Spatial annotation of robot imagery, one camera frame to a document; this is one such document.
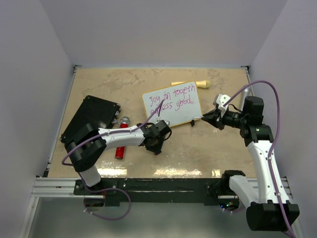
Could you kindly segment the black hard case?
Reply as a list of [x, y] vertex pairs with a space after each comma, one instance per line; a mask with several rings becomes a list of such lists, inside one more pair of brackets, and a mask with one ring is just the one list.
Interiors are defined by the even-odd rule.
[[87, 95], [61, 135], [61, 142], [68, 144], [71, 136], [87, 124], [97, 128], [113, 128], [120, 112], [120, 104]]

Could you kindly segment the silver toy microphone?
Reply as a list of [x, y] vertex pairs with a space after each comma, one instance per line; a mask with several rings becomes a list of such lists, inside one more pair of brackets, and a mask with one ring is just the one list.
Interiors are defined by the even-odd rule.
[[245, 88], [242, 92], [241, 92], [241, 100], [240, 100], [240, 105], [239, 105], [239, 110], [243, 110], [243, 106], [244, 106], [244, 102], [245, 102], [245, 98], [247, 96], [249, 96], [251, 91], [250, 87]]

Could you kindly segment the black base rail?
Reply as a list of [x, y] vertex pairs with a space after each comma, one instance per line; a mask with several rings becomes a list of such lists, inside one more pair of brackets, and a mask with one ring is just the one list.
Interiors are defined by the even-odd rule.
[[96, 197], [98, 206], [134, 203], [202, 203], [234, 210], [242, 206], [238, 196], [222, 187], [220, 178], [102, 178], [86, 189], [75, 181], [74, 194], [86, 197], [88, 205]]

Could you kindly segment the cream toy microphone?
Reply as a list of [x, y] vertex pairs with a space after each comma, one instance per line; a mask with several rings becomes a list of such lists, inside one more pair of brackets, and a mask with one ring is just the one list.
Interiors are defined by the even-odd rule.
[[[182, 83], [186, 83], [186, 81], [171, 82], [171, 86], [182, 84]], [[195, 81], [195, 83], [198, 88], [203, 88], [203, 89], [208, 89], [211, 86], [211, 82], [209, 80]]]

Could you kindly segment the yellow framed whiteboard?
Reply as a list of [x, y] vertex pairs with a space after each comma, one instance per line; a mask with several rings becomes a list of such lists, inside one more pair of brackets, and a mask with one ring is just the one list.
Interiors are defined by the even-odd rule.
[[169, 86], [142, 95], [149, 122], [157, 119], [185, 121], [202, 116], [198, 89], [194, 81]]

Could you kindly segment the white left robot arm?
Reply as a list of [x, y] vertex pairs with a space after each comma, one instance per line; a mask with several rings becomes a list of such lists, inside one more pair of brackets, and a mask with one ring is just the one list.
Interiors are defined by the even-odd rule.
[[85, 189], [91, 194], [98, 194], [103, 188], [103, 183], [96, 162], [105, 150], [144, 146], [147, 151], [158, 155], [163, 143], [171, 134], [169, 123], [164, 120], [117, 129], [97, 128], [87, 124], [68, 142], [64, 142], [67, 154], [62, 164], [66, 165], [65, 160], [69, 158], [69, 166], [72, 166], [83, 179]]

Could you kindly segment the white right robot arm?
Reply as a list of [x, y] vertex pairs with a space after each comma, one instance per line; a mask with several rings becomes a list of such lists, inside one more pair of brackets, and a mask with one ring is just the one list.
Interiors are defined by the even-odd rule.
[[252, 231], [290, 231], [300, 210], [297, 204], [291, 203], [279, 176], [271, 148], [273, 134], [263, 124], [264, 102], [259, 97], [247, 96], [243, 109], [232, 112], [227, 106], [229, 100], [228, 95], [216, 95], [215, 109], [204, 114], [202, 120], [220, 130], [225, 126], [240, 130], [254, 162], [258, 189], [253, 188], [241, 171], [225, 171], [220, 188], [227, 195], [235, 193], [239, 197]]

